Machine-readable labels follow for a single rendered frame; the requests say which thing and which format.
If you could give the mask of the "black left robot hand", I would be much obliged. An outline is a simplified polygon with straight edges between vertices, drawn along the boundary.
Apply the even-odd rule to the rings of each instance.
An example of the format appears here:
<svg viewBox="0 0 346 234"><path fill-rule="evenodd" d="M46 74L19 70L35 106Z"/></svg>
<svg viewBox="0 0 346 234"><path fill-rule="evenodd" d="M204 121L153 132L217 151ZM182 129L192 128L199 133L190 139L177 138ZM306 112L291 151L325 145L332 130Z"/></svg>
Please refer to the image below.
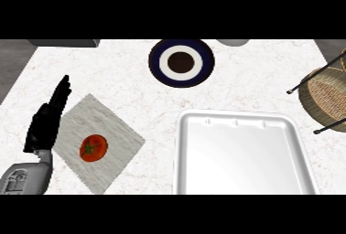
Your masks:
<svg viewBox="0 0 346 234"><path fill-rule="evenodd" d="M60 115L69 95L69 76L65 75L56 85L50 101L41 104L40 109L32 116L23 143L25 153L32 153L35 150L50 150L53 148Z"/></svg>

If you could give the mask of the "dark grey flat appliance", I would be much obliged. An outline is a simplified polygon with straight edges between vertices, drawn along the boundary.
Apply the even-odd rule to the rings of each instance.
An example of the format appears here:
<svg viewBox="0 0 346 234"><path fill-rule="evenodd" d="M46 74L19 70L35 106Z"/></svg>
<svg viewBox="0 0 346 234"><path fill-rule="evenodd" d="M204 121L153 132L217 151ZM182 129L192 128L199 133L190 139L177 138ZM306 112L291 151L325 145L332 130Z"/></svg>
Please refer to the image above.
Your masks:
<svg viewBox="0 0 346 234"><path fill-rule="evenodd" d="M37 47L94 48L100 44L99 39L29 39Z"/></svg>

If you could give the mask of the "red tomato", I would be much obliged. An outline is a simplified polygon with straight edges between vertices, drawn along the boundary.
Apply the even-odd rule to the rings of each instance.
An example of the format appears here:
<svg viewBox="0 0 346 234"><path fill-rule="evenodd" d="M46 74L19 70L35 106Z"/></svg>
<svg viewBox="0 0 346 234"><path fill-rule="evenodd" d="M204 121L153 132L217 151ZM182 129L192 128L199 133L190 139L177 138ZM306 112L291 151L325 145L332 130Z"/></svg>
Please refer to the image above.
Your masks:
<svg viewBox="0 0 346 234"><path fill-rule="evenodd" d="M80 158L91 163L99 161L108 150L108 142L99 134L91 134L82 141L80 146Z"/></svg>

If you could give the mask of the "grey marble cutting board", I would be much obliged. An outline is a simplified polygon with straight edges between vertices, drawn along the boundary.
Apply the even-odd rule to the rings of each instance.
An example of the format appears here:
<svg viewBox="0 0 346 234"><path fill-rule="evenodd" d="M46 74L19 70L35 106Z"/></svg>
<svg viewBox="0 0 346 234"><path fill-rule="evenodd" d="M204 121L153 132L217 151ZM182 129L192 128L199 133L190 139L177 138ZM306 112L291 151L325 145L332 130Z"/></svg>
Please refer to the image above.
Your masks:
<svg viewBox="0 0 346 234"><path fill-rule="evenodd" d="M91 134L105 138L108 150L103 158L88 163L78 152ZM93 194L105 192L143 143L143 137L88 94L60 118L54 151Z"/></svg>

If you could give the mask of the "navy and white round plate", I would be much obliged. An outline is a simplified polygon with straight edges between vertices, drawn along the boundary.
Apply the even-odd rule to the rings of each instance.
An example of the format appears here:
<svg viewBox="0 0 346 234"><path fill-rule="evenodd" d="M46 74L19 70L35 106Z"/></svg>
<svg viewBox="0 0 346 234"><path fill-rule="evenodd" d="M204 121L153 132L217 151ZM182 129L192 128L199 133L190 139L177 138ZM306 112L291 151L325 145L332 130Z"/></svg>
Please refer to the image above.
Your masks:
<svg viewBox="0 0 346 234"><path fill-rule="evenodd" d="M213 51L199 39L162 39L151 49L151 74L173 88L196 86L210 77L213 67Z"/></svg>

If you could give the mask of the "white rectangular tray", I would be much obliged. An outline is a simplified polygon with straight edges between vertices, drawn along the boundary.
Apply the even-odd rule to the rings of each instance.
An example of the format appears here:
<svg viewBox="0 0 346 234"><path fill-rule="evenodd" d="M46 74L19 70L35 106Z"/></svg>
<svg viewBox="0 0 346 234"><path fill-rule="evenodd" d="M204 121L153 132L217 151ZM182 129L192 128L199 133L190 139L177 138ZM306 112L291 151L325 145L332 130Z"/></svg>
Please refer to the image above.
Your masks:
<svg viewBox="0 0 346 234"><path fill-rule="evenodd" d="M173 192L315 195L316 182L291 118L269 112L183 111Z"/></svg>

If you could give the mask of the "grey rounded object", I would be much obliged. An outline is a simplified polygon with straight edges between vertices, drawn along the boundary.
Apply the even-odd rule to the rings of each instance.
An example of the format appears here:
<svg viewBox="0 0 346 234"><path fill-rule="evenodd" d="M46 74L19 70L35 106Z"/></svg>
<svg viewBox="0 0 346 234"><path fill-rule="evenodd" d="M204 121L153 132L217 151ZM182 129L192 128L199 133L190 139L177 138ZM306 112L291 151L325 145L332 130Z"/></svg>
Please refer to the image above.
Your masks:
<svg viewBox="0 0 346 234"><path fill-rule="evenodd" d="M248 42L250 39L216 39L216 40L229 47L239 47Z"/></svg>

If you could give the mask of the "wicker tiered basket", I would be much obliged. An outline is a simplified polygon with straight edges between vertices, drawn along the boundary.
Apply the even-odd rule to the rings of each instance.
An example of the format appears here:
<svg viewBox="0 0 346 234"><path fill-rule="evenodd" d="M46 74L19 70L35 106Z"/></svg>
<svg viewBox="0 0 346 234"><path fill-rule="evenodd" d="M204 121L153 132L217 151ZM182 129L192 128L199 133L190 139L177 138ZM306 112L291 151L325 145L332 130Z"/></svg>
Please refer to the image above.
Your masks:
<svg viewBox="0 0 346 234"><path fill-rule="evenodd" d="M287 93L294 91L307 115L322 125L313 133L326 130L346 133L346 48L321 68L307 73Z"/></svg>

